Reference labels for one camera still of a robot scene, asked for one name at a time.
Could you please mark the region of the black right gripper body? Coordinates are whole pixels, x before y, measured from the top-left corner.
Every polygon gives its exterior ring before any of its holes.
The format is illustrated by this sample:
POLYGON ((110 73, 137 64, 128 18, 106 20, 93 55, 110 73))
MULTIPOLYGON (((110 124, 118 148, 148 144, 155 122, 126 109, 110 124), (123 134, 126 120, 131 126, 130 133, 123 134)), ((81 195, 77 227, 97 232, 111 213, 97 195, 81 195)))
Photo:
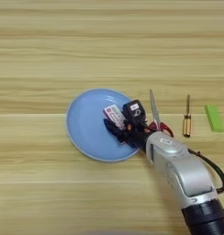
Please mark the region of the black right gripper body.
POLYGON ((126 143, 134 148, 146 150, 146 142, 149 136, 154 132, 150 129, 144 121, 138 121, 136 123, 124 121, 126 143))

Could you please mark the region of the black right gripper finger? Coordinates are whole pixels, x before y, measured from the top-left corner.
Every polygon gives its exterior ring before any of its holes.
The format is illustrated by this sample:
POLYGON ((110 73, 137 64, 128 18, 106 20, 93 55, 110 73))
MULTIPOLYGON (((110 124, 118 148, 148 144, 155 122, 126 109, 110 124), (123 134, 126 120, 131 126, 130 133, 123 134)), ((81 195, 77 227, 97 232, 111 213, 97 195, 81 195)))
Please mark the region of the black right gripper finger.
POLYGON ((117 125, 111 121, 110 119, 105 118, 104 119, 104 124, 106 126, 106 129, 114 135, 120 143, 125 143, 127 141, 127 137, 125 132, 118 128, 117 125))

